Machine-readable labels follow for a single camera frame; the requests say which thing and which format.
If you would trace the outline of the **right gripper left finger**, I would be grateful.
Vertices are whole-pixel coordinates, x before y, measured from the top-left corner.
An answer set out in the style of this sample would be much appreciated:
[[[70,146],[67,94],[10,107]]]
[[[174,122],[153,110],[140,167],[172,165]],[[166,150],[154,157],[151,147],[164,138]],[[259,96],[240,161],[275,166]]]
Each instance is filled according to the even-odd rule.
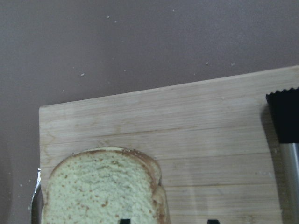
[[[131,219],[120,219],[118,224],[131,224]]]

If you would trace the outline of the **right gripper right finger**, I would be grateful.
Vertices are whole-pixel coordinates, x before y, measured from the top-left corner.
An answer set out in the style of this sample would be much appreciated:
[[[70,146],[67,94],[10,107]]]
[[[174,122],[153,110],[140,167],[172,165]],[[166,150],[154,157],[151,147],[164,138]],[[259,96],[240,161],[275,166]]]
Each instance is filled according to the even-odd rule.
[[[220,224],[218,219],[208,219],[207,224]]]

